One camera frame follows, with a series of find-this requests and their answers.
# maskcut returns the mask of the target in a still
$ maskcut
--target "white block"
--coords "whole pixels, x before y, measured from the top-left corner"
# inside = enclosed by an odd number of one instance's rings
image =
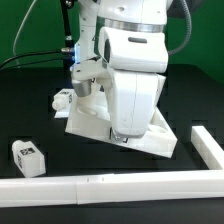
[[[191,142],[210,170],[224,169],[224,152],[204,126],[192,127]]]
[[[78,204],[115,201],[114,174],[76,177]]]
[[[25,177],[46,173],[44,155],[31,142],[16,141],[12,145],[14,161]]]
[[[66,118],[69,116],[73,96],[73,89],[62,89],[54,96],[52,107],[57,111],[55,118]]]

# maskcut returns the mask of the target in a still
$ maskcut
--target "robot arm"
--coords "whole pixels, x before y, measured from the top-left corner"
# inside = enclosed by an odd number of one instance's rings
[[[104,88],[114,139],[142,138],[165,81],[157,73],[167,68],[163,30],[167,10],[176,1],[79,2],[81,34],[74,89],[79,97],[88,97],[95,79],[95,85]]]

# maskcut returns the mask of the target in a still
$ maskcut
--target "black cable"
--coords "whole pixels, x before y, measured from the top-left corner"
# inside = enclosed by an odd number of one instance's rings
[[[61,53],[61,50],[54,50],[54,51],[40,51],[40,52],[31,52],[31,53],[25,53],[25,54],[20,54],[17,56],[14,56],[12,58],[9,58],[7,60],[5,60],[1,65],[0,65],[0,70],[7,65],[8,63],[10,63],[11,61],[14,61],[18,58],[24,58],[24,57],[31,57],[31,56],[38,56],[38,55],[47,55],[47,54],[59,54]]]
[[[51,59],[48,59],[48,60],[35,61],[35,62],[29,62],[29,63],[24,63],[24,64],[18,64],[18,65],[2,68],[2,69],[0,69],[0,71],[6,70],[6,69],[11,69],[11,68],[17,68],[17,67],[21,67],[21,66],[26,66],[26,65],[34,65],[34,64],[40,64],[40,63],[45,63],[45,62],[51,62],[51,61],[63,61],[64,59],[65,58],[51,58]]]

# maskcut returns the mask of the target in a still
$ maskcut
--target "white foam block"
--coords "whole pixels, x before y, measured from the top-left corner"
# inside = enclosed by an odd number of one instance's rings
[[[12,145],[14,161],[25,177],[46,173],[44,155],[31,142],[16,141]]]
[[[191,142],[210,170],[224,169],[224,152],[204,126],[193,126]]]

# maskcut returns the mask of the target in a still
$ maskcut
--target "wire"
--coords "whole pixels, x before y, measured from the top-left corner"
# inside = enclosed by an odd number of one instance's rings
[[[35,6],[35,4],[36,4],[37,1],[38,0],[33,0],[32,4],[30,5],[30,8],[28,9],[28,11],[27,11],[27,13],[26,13],[26,15],[25,15],[25,17],[24,17],[21,25],[20,25],[20,28],[19,28],[19,30],[18,30],[18,32],[16,34],[16,38],[15,38],[14,44],[13,44],[13,55],[14,56],[16,56],[16,45],[17,45],[17,42],[19,40],[20,34],[21,34],[21,32],[22,32],[22,30],[24,28],[24,25],[25,25],[27,19],[29,18],[29,15],[32,12],[32,9],[34,8],[34,6]]]
[[[41,52],[31,52],[31,53],[26,53],[26,54],[20,54],[17,56],[14,56],[12,58],[7,59],[0,65],[0,70],[7,65],[8,63],[19,59],[19,58],[24,58],[24,57],[30,57],[30,56],[38,56],[38,55],[47,55],[47,54],[59,54],[61,53],[61,50],[54,50],[54,51],[41,51]]]
[[[186,20],[187,20],[187,33],[186,33],[186,36],[185,36],[185,39],[183,41],[183,43],[177,47],[176,49],[173,49],[171,51],[168,51],[168,54],[169,55],[174,55],[176,53],[179,53],[181,50],[183,50],[188,42],[190,41],[190,38],[191,38],[191,34],[192,34],[192,20],[191,20],[191,13],[189,11],[189,8],[188,8],[188,5],[187,5],[187,2],[186,0],[179,0],[182,7],[183,7],[183,10],[184,10],[184,14],[186,16]]]
[[[51,62],[51,61],[62,61],[62,60],[64,60],[64,58],[51,58],[51,59],[48,59],[48,60],[35,61],[35,62],[29,62],[29,63],[10,66],[10,67],[1,69],[1,71],[6,70],[6,69],[18,68],[18,67],[21,67],[21,66],[40,64],[40,63],[46,63],[46,62]]]

